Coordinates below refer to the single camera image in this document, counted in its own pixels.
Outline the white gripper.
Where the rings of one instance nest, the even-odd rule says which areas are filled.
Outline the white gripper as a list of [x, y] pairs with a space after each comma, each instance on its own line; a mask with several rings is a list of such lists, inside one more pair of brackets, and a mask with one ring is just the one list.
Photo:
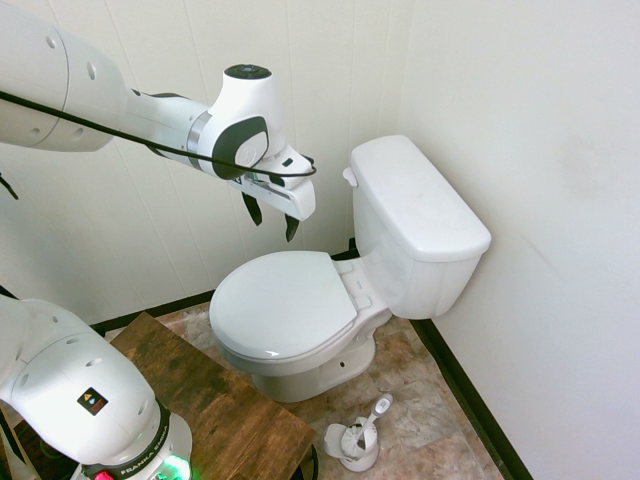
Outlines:
[[291, 145], [277, 154], [263, 158], [255, 170], [229, 181], [242, 192], [244, 205], [256, 226], [262, 224], [259, 201], [285, 214], [285, 238], [291, 242], [300, 221], [315, 210], [315, 192], [310, 176], [315, 172], [313, 162], [299, 154]]

